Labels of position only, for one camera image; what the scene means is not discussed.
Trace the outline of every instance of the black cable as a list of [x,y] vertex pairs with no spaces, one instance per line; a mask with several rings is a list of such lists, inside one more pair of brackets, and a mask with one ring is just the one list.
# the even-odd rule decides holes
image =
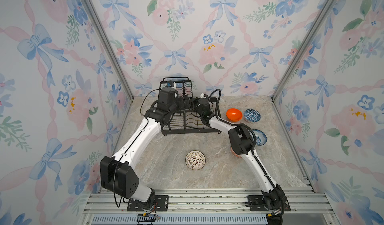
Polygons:
[[115,194],[115,178],[116,178],[116,170],[118,169],[118,165],[119,165],[119,162],[120,160],[122,159],[123,155],[121,156],[121,158],[119,159],[118,163],[116,164],[116,167],[115,167],[115,174],[113,175],[113,197],[115,198],[115,203],[116,203],[116,206],[117,207],[120,207],[120,204],[121,204],[121,200],[122,200],[122,196],[120,198],[120,202],[118,204],[118,201],[116,200],[116,194]]
[[148,94],[147,94],[147,96],[145,96],[145,98],[144,98],[144,100],[143,100],[143,103],[141,104],[141,107],[140,107],[140,114],[144,117],[144,114],[142,114],[142,112],[141,112],[141,108],[143,107],[143,104],[144,104],[144,102],[145,102],[145,99],[147,99],[147,97],[148,97],[148,95],[150,95],[153,91],[156,91],[156,90],[160,90],[160,88],[158,88],[158,89],[154,89],[154,90],[152,90],[151,92],[149,92]]
[[221,98],[221,90],[220,89],[215,89],[209,96],[208,98],[210,98],[216,91],[218,91],[218,98],[217,98],[217,102],[216,102],[216,107],[215,107],[215,117],[218,119],[218,115],[217,115],[217,107],[218,107],[218,103],[220,101],[220,98]]

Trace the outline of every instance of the mounting plate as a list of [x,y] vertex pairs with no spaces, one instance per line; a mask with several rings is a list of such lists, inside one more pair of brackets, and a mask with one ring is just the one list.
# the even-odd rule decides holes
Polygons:
[[[263,197],[264,196],[262,196],[262,195],[248,195],[247,196],[248,204],[250,205],[249,209],[251,210],[251,212],[268,211],[268,209],[266,209],[264,207]],[[284,210],[286,212],[289,212],[291,210],[289,203],[288,204],[285,203],[285,209]]]
[[[155,195],[156,212],[166,212],[168,210],[168,195]],[[139,207],[133,199],[129,199],[127,211],[142,212],[143,209]]]

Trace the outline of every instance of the blue bow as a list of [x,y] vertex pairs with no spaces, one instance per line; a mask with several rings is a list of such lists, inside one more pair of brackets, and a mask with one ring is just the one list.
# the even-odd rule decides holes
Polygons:
[[67,158],[76,154],[76,152],[71,152],[72,146],[70,146],[70,148],[68,148],[64,152],[55,155],[55,153],[59,151],[60,148],[61,142],[57,138],[51,138],[47,144],[47,152],[43,155],[41,161],[37,162],[35,166],[33,166],[31,173],[29,174],[29,178],[33,180],[39,180],[44,175],[45,169],[48,165],[48,167],[51,170],[55,171],[55,173],[57,174],[55,179],[55,191],[57,191],[59,185],[62,185],[59,177],[61,167],[58,162],[50,162],[49,160]]
[[104,89],[107,88],[107,75],[105,74],[105,71],[107,71],[108,73],[112,74],[113,72],[111,71],[111,66],[109,67],[106,67],[104,66],[104,64],[106,64],[107,61],[105,60],[105,57],[103,54],[100,54],[100,60],[97,64],[95,64],[95,71],[97,74],[100,74],[100,72],[103,74],[104,76]]
[[[324,6],[325,0],[320,0],[319,4],[317,5],[318,9],[322,9]],[[335,6],[333,7],[332,11],[334,15],[338,15],[341,9],[345,5],[345,0],[339,0],[336,2]],[[328,29],[332,29],[332,20],[331,20],[331,14],[329,14],[327,21],[325,23],[325,28],[324,28],[324,36],[327,34]]]
[[187,62],[184,62],[182,59],[180,59],[180,57],[184,58],[185,57],[185,49],[179,49],[179,50],[174,50],[174,51],[171,51],[171,50],[166,50],[164,51],[164,56],[166,58],[169,58],[169,57],[172,57],[172,63],[171,65],[167,66],[165,69],[166,70],[170,70],[170,68],[176,64],[176,59],[179,61],[179,63],[181,64],[181,66],[183,66],[185,69],[187,69],[186,65],[188,64]]
[[51,74],[52,61],[49,58],[49,56],[43,50],[40,49],[40,47],[50,55],[54,56],[55,58],[61,61],[68,62],[68,60],[62,56],[64,53],[64,50],[50,49],[43,45],[43,44],[50,44],[51,42],[52,42],[52,39],[49,36],[45,27],[42,26],[41,24],[37,24],[35,27],[35,35],[32,35],[31,39],[22,40],[19,43],[19,45],[17,45],[17,49],[28,60],[32,60],[35,58],[36,50],[37,50],[41,59],[44,61],[44,63],[48,67],[48,73],[47,73],[48,87],[50,87],[51,84],[55,85],[55,82],[53,81],[53,77]]
[[262,64],[263,64],[264,67],[265,67],[265,66],[266,66],[265,63],[268,63],[269,60],[266,59],[266,58],[264,58],[264,54],[265,54],[265,55],[270,55],[271,52],[272,52],[272,49],[273,49],[272,46],[268,46],[268,47],[266,47],[265,49],[263,49],[263,48],[261,48],[261,49],[259,49],[259,48],[252,48],[252,49],[250,49],[250,50],[249,50],[249,54],[250,54],[250,55],[254,55],[254,54],[256,54],[256,56],[255,56],[255,58],[253,59],[252,63],[246,64],[246,65],[244,66],[244,68],[248,68],[251,64],[256,63],[257,60],[259,60],[259,57],[260,57],[260,60],[262,61]]
[[324,92],[327,97],[331,96],[335,92],[335,86],[328,84],[322,75],[317,76],[316,84],[319,84],[320,86],[316,88],[316,90],[313,92],[305,91],[305,96],[310,94],[317,95],[318,93],[320,93],[319,99],[317,100],[317,110],[319,110],[320,105],[324,107]]
[[283,99],[282,99],[282,97],[285,97],[286,94],[287,94],[287,89],[284,88],[284,89],[281,91],[281,95],[280,95],[280,98],[279,98],[279,105],[280,105],[281,103],[283,103]]
[[146,83],[146,84],[134,84],[133,85],[135,88],[140,89],[141,88],[141,94],[145,94],[145,88],[152,89],[152,84],[151,83]]
[[317,154],[316,154],[316,151],[314,150],[314,148],[311,148],[310,149],[310,155],[311,158],[310,160],[306,160],[305,157],[301,156],[301,159],[305,162],[307,162],[309,165],[313,165],[314,162],[316,162],[316,164],[313,166],[312,168],[312,175],[311,175],[311,178],[312,180],[313,179],[316,179],[318,180],[317,178],[317,169],[319,170],[320,174],[324,174],[328,171],[327,167],[320,161],[320,159],[317,157]]
[[128,8],[129,7],[129,2],[128,0],[99,0],[101,5],[104,7],[104,8],[109,8],[112,6],[112,10],[113,10],[113,15],[115,16],[115,20],[111,21],[108,25],[108,27],[112,27],[112,29],[115,29],[115,22],[118,21],[120,19],[120,13],[119,11],[122,13],[122,15],[131,23],[133,24],[134,26],[136,26],[135,22],[133,21],[136,17],[127,13],[126,11],[124,11],[120,6],[122,7],[125,7],[125,8]]
[[[212,26],[214,25],[215,21],[221,19],[221,17],[223,16],[223,4],[234,8],[234,7],[236,7],[237,0],[209,0],[209,4],[210,4],[211,8],[219,6],[218,10],[217,10],[216,19],[210,21],[207,24],[207,27],[209,26],[209,29],[211,29]],[[233,26],[233,20],[237,19],[237,16],[235,16],[233,13],[231,13],[227,6],[224,6],[225,15],[227,16],[229,23]]]

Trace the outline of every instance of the marble floor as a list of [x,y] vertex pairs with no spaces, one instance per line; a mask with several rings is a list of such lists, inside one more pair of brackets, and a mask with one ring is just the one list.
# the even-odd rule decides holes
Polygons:
[[[136,97],[130,107],[122,129],[117,150],[130,138],[142,120],[139,112],[143,97]],[[145,113],[156,97],[147,97],[142,112]],[[282,187],[306,186],[303,175],[283,135],[272,109],[269,97],[223,96],[219,103],[222,117],[229,108],[244,112],[253,108],[260,112],[256,123],[243,122],[252,129],[263,131],[268,140],[257,147],[257,153],[271,176]],[[206,158],[200,170],[191,170],[185,164],[186,155],[201,151]],[[140,180],[153,189],[202,189],[202,188],[258,188],[258,182],[242,158],[235,157],[226,133],[171,134],[161,133],[147,146],[136,166]]]

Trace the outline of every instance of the vent grille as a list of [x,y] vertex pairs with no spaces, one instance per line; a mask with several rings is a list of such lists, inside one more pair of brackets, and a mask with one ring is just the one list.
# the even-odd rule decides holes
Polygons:
[[[267,224],[265,214],[166,214],[153,224]],[[140,224],[148,218],[139,217]],[[92,225],[137,224],[137,214],[95,214]]]

